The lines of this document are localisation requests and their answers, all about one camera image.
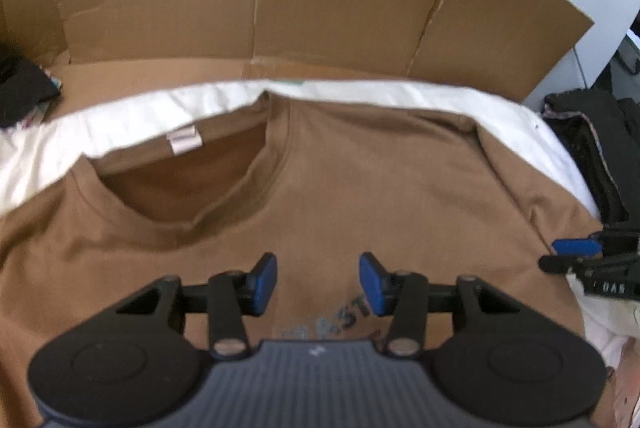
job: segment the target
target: brown t-shirt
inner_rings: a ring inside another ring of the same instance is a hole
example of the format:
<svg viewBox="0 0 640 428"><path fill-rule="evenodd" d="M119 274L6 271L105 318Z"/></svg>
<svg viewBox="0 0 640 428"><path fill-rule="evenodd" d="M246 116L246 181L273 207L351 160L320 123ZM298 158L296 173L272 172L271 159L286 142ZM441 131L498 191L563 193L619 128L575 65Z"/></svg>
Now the brown t-shirt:
<svg viewBox="0 0 640 428"><path fill-rule="evenodd" d="M162 275L205 283L267 251L278 286L246 320L253 343L384 333L358 284L364 251L433 283L477 274L582 332L537 260L600 223L472 119L264 96L197 129L204 145L179 156L161 137L80 158L0 222L0 426L39 421L26 368L46 341ZM206 332L188 318L195 345ZM430 319L429 345L449 335L450 318Z"/></svg>

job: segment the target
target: metal screw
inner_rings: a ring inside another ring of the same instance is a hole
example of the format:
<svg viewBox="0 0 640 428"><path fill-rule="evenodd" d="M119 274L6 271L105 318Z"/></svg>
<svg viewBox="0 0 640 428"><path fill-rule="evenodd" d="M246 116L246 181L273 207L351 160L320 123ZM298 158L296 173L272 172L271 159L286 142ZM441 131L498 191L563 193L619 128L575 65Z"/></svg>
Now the metal screw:
<svg viewBox="0 0 640 428"><path fill-rule="evenodd" d="M228 358L242 354L246 350L246 343L237 338L222 338L213 344L213 350Z"/></svg>
<svg viewBox="0 0 640 428"><path fill-rule="evenodd" d="M420 350L420 345L417 341L412 340L411 338L397 338L390 341L386 348L394 356L407 358L417 354Z"/></svg>

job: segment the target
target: clothing label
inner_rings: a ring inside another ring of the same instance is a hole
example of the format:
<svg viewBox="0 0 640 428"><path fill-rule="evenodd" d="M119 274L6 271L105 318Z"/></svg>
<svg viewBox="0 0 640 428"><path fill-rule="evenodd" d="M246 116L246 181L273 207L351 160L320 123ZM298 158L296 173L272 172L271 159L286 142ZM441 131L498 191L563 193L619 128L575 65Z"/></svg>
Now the clothing label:
<svg viewBox="0 0 640 428"><path fill-rule="evenodd" d="M202 136L198 133L194 124L169 132L166 135L166 140L171 145L174 155L180 155L202 146Z"/></svg>

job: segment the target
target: cardboard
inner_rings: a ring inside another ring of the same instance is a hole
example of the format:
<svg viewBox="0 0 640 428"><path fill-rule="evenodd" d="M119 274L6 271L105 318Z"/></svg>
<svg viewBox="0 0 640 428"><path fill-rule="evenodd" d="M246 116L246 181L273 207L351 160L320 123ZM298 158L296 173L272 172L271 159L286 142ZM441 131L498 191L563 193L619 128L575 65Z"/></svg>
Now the cardboard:
<svg viewBox="0 0 640 428"><path fill-rule="evenodd" d="M388 76L348 69L267 60L162 58L120 60L52 66L51 74L64 80L62 97L47 113L47 121L151 90L166 90L229 80L361 80Z"/></svg>
<svg viewBox="0 0 640 428"><path fill-rule="evenodd" d="M2 0L6 41L33 62L48 66L67 49L54 0Z"/></svg>
<svg viewBox="0 0 640 428"><path fill-rule="evenodd" d="M60 78L65 91L76 87L73 109L165 87L162 72L145 76L143 64L129 61L153 58L182 58L171 64L171 83L357 74L466 85L519 101L591 25L565 0L0 1L0 39L45 65L60 64L68 50ZM122 75L127 69L132 74ZM75 78L82 72L84 88Z"/></svg>
<svg viewBox="0 0 640 428"><path fill-rule="evenodd" d="M567 0L440 0L409 75L521 101L590 26Z"/></svg>

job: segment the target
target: ribbed gray surface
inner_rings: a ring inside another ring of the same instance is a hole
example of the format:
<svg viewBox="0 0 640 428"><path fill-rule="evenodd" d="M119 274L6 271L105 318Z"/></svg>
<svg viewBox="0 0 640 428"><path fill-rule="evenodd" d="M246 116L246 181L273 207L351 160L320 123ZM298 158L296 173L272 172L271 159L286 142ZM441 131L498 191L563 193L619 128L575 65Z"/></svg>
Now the ribbed gray surface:
<svg viewBox="0 0 640 428"><path fill-rule="evenodd" d="M264 342L214 367L198 395L148 428L495 428L451 404L417 363L370 342ZM566 428L587 428L585 421ZM47 423L44 428L62 428Z"/></svg>

